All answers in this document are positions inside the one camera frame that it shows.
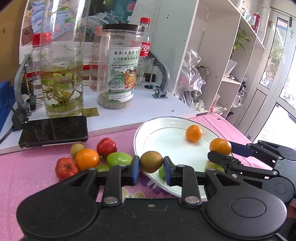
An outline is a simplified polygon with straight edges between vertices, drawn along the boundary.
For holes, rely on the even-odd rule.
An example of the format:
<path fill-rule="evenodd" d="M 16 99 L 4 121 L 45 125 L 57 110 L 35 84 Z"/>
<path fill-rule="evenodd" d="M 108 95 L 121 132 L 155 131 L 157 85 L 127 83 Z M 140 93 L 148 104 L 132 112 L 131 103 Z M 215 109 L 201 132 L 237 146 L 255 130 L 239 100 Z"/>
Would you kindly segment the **dark green fruit front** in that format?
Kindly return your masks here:
<path fill-rule="evenodd" d="M 159 174 L 159 177 L 161 178 L 161 180 L 164 180 L 166 179 L 165 177 L 165 172 L 164 172 L 164 166 L 162 165 L 161 168 L 158 169 L 158 174 Z"/>

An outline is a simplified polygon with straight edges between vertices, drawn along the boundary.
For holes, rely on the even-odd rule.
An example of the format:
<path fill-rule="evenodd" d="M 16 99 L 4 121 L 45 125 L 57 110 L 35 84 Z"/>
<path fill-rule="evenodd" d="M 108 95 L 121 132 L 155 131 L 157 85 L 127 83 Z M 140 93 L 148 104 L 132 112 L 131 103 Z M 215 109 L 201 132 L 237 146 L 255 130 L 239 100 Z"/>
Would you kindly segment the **dark green round fruit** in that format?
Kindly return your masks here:
<path fill-rule="evenodd" d="M 107 172 L 110 169 L 107 164 L 98 165 L 95 168 L 97 169 L 98 172 Z"/>

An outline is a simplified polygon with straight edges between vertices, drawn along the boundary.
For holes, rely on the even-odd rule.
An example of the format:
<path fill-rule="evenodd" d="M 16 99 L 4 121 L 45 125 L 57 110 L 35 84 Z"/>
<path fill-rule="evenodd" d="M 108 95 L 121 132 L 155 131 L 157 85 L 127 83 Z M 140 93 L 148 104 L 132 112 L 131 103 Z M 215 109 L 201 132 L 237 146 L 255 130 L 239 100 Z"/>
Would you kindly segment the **red ribbed tomato fruit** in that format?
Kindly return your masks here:
<path fill-rule="evenodd" d="M 55 166 L 56 177 L 63 181 L 79 172 L 72 158 L 60 158 Z"/>

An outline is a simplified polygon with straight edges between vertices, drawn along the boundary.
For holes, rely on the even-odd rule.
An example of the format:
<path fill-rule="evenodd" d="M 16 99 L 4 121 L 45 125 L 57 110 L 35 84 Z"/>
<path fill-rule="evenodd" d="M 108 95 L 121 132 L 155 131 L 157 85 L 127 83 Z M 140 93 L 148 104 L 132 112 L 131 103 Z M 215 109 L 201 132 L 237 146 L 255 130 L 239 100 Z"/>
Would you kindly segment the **large orange front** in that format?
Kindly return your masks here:
<path fill-rule="evenodd" d="M 197 143 L 203 136 L 203 131 L 198 125 L 191 125 L 186 130 L 186 139 Z"/>

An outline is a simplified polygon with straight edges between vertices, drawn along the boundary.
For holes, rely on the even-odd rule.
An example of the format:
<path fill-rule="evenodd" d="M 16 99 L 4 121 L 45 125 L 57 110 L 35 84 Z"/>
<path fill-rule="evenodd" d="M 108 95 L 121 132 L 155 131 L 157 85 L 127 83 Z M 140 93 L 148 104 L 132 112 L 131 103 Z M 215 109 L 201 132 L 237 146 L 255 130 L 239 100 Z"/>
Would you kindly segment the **green oval fruit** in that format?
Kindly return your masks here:
<path fill-rule="evenodd" d="M 107 156 L 107 164 L 111 168 L 117 165 L 129 165 L 132 162 L 133 157 L 127 153 L 115 152 Z"/>

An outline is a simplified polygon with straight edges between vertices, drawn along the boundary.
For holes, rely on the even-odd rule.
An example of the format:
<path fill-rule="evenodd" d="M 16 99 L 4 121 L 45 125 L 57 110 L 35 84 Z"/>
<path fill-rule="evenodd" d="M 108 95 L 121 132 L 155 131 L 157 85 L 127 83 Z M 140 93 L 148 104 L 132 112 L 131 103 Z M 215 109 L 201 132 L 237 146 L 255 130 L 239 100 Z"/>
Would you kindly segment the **brown longan fruit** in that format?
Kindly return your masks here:
<path fill-rule="evenodd" d="M 140 158 L 140 168 L 145 173 L 154 173 L 163 165 L 163 157 L 156 151 L 145 152 Z"/>

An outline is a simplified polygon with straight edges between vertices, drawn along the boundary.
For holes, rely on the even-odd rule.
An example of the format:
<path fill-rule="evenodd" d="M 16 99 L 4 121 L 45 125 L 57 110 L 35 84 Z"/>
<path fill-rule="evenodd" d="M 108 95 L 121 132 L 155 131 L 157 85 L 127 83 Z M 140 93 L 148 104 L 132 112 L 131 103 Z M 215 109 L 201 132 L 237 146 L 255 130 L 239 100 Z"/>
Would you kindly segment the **crumpled plastic bag shelf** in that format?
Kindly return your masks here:
<path fill-rule="evenodd" d="M 202 87 L 206 81 L 201 77 L 197 64 L 201 61 L 199 54 L 189 49 L 177 82 L 175 96 L 193 110 L 203 111 L 205 104 L 201 99 Z"/>

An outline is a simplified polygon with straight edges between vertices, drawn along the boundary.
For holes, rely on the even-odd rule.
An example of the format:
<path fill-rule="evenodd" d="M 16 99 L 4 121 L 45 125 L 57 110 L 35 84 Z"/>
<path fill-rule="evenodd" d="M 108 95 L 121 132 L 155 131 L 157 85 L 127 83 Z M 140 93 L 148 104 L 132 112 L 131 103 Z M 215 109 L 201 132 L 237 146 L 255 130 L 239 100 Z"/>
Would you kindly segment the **white raised board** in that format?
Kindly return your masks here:
<path fill-rule="evenodd" d="M 83 87 L 84 108 L 96 108 L 98 116 L 87 118 L 88 136 L 131 130 L 152 118 L 180 116 L 194 118 L 197 112 L 185 105 L 171 93 L 166 99 L 155 99 L 153 91 L 140 88 L 134 91 L 132 104 L 123 109 L 106 109 L 96 102 L 98 93 L 88 86 Z"/>

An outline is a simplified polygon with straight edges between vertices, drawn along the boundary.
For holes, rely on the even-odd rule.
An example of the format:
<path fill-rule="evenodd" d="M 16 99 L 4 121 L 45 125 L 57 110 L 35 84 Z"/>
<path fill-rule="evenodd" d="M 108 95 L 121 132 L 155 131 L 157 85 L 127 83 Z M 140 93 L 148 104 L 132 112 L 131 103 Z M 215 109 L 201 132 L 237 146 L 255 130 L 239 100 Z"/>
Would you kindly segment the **grey left bracket stand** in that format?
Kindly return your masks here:
<path fill-rule="evenodd" d="M 32 56 L 31 54 L 26 54 L 16 72 L 14 80 L 15 100 L 18 108 L 26 116 L 32 115 L 32 111 L 36 109 L 37 102 L 33 87 L 28 81 L 28 74 L 32 74 L 32 66 Z"/>

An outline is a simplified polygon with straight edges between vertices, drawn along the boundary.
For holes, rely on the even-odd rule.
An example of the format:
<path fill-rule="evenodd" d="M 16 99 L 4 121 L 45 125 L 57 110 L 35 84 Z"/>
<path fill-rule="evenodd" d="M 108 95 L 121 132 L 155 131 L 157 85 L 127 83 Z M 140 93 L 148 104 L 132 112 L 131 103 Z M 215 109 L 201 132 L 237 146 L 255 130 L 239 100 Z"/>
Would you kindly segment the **orange mandarin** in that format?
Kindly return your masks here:
<path fill-rule="evenodd" d="M 215 138 L 210 142 L 209 150 L 229 156 L 232 151 L 232 146 L 228 140 Z"/>

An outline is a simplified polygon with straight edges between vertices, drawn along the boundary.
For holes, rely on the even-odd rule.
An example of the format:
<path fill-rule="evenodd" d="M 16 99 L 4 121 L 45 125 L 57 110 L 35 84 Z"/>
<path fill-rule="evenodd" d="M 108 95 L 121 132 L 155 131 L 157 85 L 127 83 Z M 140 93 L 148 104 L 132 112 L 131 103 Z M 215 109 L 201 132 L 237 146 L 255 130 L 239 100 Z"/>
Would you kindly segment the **red apple-like fruit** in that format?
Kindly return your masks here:
<path fill-rule="evenodd" d="M 99 156 L 106 158 L 109 154 L 117 152 L 116 143 L 110 138 L 103 138 L 96 147 Z"/>

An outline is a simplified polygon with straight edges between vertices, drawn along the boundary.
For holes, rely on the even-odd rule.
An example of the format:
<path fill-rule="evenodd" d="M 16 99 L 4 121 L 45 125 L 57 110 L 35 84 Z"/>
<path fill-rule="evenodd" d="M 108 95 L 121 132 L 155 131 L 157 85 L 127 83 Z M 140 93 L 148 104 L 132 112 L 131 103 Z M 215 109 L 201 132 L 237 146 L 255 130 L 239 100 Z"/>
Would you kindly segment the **large light green fruit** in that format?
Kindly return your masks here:
<path fill-rule="evenodd" d="M 206 170 L 206 169 L 216 169 L 216 170 L 221 171 L 223 173 L 225 172 L 224 169 L 220 165 L 217 165 L 217 164 L 215 164 L 213 162 L 208 162 L 206 164 L 204 170 Z"/>

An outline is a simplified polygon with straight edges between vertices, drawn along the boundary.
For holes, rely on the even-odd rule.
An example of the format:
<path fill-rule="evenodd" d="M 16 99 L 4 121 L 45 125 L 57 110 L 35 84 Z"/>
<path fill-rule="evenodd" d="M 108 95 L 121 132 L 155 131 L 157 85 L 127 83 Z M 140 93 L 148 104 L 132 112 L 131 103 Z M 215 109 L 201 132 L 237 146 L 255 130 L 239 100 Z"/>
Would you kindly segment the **cardboard box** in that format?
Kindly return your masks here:
<path fill-rule="evenodd" d="M 19 68 L 21 25 L 27 1 L 1 1 L 1 82 L 15 78 Z"/>

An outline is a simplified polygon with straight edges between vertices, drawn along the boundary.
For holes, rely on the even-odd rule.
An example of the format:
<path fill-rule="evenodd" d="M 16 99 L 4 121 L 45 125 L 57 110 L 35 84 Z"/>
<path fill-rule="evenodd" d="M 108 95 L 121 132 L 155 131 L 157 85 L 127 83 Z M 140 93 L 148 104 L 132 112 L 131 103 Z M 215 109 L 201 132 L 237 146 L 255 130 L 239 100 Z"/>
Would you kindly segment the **red cap clear bottle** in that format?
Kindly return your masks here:
<path fill-rule="evenodd" d="M 44 44 L 50 44 L 52 41 L 52 33 L 34 34 L 32 41 L 32 84 L 33 94 L 38 100 L 43 99 L 43 90 L 40 76 L 40 41 Z"/>

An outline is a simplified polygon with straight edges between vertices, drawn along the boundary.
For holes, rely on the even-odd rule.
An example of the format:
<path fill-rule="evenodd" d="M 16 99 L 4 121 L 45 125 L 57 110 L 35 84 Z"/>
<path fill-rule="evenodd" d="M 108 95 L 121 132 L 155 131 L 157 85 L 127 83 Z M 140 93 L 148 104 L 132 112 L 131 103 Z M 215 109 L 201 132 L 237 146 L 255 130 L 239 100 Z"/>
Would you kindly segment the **black smartphone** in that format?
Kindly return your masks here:
<path fill-rule="evenodd" d="M 79 115 L 28 121 L 18 144 L 21 148 L 35 148 L 87 140 L 87 118 Z"/>

